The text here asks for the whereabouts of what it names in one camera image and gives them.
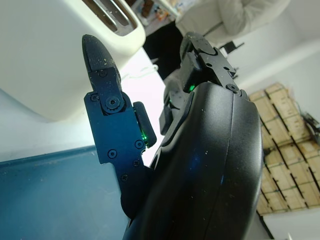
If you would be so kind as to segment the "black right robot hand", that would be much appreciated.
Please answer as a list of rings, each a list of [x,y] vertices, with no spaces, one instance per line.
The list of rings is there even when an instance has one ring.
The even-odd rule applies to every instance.
[[[156,143],[145,107],[122,91],[103,43],[82,37],[92,92],[84,97],[101,164],[114,166],[125,240],[242,240],[256,213],[262,181],[260,116],[233,80],[235,70],[200,34],[180,45],[178,79],[166,83]]]

